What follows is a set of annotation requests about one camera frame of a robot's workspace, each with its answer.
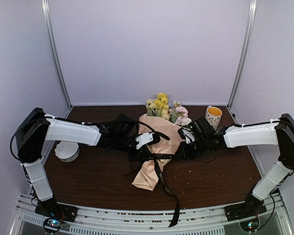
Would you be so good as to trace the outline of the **pink fake flower stem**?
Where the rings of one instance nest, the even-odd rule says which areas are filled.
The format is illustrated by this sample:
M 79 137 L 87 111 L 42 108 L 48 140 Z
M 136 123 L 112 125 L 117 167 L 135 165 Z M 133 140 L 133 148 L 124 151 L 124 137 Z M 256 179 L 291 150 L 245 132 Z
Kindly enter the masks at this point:
M 178 126 L 188 126 L 192 120 L 189 118 L 188 110 L 179 101 L 173 101 L 169 108 L 169 121 Z

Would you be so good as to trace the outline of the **black ribbon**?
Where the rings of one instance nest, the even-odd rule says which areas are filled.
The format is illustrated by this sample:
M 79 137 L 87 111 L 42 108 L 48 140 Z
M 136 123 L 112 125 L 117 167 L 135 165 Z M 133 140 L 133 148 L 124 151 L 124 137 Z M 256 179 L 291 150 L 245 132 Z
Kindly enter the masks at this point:
M 169 196 L 176 199 L 174 214 L 169 227 L 178 223 L 180 215 L 180 203 L 178 197 L 169 189 L 163 176 L 163 166 L 173 157 L 173 154 L 149 153 L 149 156 L 142 161 L 131 162 L 131 168 L 135 170 L 136 176 L 132 185 L 146 190 L 153 191 L 158 183 L 161 183 L 163 190 Z

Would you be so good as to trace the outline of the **pale yellow fake flower stem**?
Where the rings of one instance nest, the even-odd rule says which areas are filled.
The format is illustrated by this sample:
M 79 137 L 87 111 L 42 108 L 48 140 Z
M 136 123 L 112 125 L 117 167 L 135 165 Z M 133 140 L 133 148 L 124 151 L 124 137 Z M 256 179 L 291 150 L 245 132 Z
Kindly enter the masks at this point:
M 159 116 L 159 109 L 157 108 L 154 100 L 148 99 L 146 101 L 146 109 L 148 116 Z

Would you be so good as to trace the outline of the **bright yellow fake flower stem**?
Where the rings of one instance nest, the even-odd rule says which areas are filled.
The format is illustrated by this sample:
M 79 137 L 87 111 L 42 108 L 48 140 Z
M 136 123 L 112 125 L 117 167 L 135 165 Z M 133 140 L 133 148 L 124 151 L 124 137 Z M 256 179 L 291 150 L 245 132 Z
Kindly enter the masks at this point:
M 159 93 L 157 95 L 157 98 L 154 100 L 154 103 L 156 105 L 155 113 L 157 116 L 169 120 L 169 105 L 168 105 L 168 96 L 166 93 Z

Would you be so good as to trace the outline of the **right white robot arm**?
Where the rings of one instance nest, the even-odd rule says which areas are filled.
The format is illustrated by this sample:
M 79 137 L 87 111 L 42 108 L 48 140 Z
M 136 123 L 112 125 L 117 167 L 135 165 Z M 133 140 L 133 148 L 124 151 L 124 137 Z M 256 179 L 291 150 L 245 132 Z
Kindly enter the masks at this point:
M 252 216 L 278 185 L 294 172 L 294 119 L 283 114 L 278 119 L 256 124 L 234 124 L 214 129 L 205 117 L 199 117 L 189 128 L 178 130 L 182 142 L 176 156 L 194 159 L 206 151 L 217 151 L 241 146 L 277 145 L 279 157 L 262 179 L 253 187 L 241 211 Z

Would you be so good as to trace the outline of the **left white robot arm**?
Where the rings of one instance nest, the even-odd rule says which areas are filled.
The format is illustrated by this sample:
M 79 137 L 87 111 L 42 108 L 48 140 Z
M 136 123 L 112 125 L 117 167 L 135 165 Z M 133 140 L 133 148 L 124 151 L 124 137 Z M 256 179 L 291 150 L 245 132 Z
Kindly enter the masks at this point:
M 42 201 L 42 210 L 49 217 L 57 217 L 61 208 L 52 200 L 53 192 L 42 163 L 44 145 L 47 142 L 76 143 L 137 153 L 145 143 L 130 134 L 140 124 L 124 114 L 116 120 L 91 123 L 55 117 L 42 108 L 34 108 L 13 133 L 9 144 L 15 143 L 16 147 L 10 146 L 9 150 L 24 168 L 38 200 Z

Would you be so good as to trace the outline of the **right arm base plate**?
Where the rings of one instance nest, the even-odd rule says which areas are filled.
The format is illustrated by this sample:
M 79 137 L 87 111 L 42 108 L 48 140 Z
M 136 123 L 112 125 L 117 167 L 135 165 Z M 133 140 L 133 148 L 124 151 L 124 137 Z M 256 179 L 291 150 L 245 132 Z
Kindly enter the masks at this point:
M 248 206 L 246 203 L 229 205 L 224 208 L 227 221 L 241 220 L 248 217 L 256 217 L 267 211 L 265 206 Z

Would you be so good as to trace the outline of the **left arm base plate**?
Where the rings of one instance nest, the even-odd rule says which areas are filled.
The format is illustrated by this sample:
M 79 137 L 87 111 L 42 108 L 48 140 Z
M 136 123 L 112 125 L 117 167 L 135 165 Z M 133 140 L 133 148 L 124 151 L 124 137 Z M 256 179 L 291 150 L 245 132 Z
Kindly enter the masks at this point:
M 37 205 L 35 208 L 36 214 L 66 222 L 75 222 L 77 211 L 77 207 L 62 204 Z

